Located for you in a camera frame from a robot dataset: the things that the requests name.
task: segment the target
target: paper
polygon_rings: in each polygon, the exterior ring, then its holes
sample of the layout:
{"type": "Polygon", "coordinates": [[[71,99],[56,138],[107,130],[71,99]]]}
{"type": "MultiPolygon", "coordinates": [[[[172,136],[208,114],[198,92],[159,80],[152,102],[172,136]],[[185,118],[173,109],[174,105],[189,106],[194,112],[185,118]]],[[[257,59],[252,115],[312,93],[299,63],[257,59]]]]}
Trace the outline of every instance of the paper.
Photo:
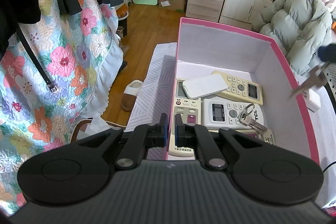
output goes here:
{"type": "Polygon", "coordinates": [[[162,5],[162,7],[166,7],[166,6],[170,6],[170,3],[169,3],[169,1],[167,0],[167,1],[163,1],[163,2],[161,2],[161,5],[162,5]]]}
{"type": "Polygon", "coordinates": [[[101,117],[100,114],[97,113],[93,119],[92,122],[89,123],[85,129],[85,132],[79,131],[77,135],[77,140],[92,136],[94,134],[100,133],[102,131],[105,131],[112,126],[109,126],[107,122],[105,122],[101,117]]]}

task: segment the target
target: floral quilt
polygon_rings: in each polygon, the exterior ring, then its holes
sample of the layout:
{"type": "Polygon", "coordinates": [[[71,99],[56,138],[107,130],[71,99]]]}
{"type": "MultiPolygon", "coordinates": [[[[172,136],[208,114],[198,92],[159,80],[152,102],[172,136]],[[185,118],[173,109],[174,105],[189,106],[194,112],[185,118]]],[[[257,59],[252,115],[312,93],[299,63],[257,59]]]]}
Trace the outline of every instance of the floral quilt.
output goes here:
{"type": "Polygon", "coordinates": [[[20,41],[0,62],[0,210],[7,215],[26,202],[16,179],[20,165],[69,143],[74,119],[92,99],[107,53],[117,68],[122,62],[115,8],[78,1],[82,12],[60,16],[57,0],[39,0],[41,21],[21,25],[56,92],[49,91],[20,41]]]}

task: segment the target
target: air conditioner remote control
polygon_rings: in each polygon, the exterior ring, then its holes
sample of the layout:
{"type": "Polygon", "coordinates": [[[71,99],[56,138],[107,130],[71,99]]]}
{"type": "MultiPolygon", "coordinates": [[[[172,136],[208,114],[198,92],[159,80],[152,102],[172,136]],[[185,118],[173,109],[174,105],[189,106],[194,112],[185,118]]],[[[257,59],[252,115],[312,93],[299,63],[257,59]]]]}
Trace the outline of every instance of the air conditioner remote control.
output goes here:
{"type": "Polygon", "coordinates": [[[217,70],[213,71],[212,74],[222,75],[229,86],[226,90],[216,93],[217,96],[237,102],[263,104],[263,94],[260,85],[217,70]]]}

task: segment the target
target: remote control display screen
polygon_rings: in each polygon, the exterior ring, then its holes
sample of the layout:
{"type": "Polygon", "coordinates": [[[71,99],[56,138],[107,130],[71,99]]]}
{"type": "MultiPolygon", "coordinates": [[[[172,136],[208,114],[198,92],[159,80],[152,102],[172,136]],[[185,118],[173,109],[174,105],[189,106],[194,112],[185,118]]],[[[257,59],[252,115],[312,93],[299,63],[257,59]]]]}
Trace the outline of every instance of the remote control display screen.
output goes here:
{"type": "Polygon", "coordinates": [[[185,94],[185,91],[182,86],[182,82],[178,83],[178,91],[177,91],[177,96],[181,98],[187,98],[187,95],[185,94]]]}
{"type": "Polygon", "coordinates": [[[255,85],[248,84],[249,86],[249,97],[257,99],[257,87],[255,85]]]}
{"type": "Polygon", "coordinates": [[[214,110],[215,110],[215,118],[222,119],[223,118],[222,108],[221,107],[214,107],[214,110]]]}

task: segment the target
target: white power bank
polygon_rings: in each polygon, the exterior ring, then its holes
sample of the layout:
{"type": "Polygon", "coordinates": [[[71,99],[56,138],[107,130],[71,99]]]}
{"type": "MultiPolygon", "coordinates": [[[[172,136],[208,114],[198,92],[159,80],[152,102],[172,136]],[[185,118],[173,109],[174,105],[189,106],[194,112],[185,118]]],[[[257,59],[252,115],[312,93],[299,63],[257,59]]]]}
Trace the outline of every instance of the white power bank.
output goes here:
{"type": "Polygon", "coordinates": [[[185,80],[182,87],[189,99],[197,99],[226,90],[228,85],[221,75],[213,74],[185,80]]]}

